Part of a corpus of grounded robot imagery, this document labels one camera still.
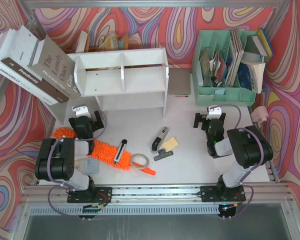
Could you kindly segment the orange microfiber duster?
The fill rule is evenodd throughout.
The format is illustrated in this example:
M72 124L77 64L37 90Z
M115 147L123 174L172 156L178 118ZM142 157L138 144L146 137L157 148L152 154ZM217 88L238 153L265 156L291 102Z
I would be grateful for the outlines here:
M50 137L59 139L63 136L65 136L66 138L74 139L77 137L75 131L70 127L59 127L52 133ZM132 154L126 150L123 151L119 163L117 165L114 164L114 157L117 153L117 150L117 147L95 139L93 152L91 154L88 154L87 156L97 159L116 169L124 171L129 171L130 169L132 169L133 167L130 163Z

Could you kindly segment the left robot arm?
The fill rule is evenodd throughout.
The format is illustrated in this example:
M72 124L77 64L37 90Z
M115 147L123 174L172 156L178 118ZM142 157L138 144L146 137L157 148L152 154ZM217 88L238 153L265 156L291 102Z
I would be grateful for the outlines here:
M92 177L75 168L76 155L92 155L96 145L94 132L106 129L105 113L99 109L94 115L95 118L89 115L69 118L74 137L63 135L57 139L45 138L39 150L34 169L35 177L65 189L68 203L109 202L105 194L96 187Z

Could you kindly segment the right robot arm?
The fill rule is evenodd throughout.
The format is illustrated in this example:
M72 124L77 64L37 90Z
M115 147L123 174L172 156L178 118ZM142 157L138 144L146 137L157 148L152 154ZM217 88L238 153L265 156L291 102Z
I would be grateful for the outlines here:
M246 200L243 181L259 166L273 158L273 149L254 125L225 131L226 114L210 118L195 114L194 128L206 134L208 154L214 158L234 155L229 170L220 175L215 185L201 186L198 196L204 203L244 202Z

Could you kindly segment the white black utility knife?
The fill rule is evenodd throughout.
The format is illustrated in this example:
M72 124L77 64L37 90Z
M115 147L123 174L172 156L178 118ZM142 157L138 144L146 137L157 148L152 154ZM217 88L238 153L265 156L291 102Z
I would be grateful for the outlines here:
M117 165L117 164L120 162L121 157L122 157L122 154L123 154L123 152L124 152L125 149L126 149L127 143L128 143L128 141L127 141L126 139L123 139L123 140L121 141L121 143L120 143L120 145L119 145L119 147L118 147L118 149L117 149L117 152L116 152L116 154L115 154L115 156L114 156L114 159L113 159L114 165Z

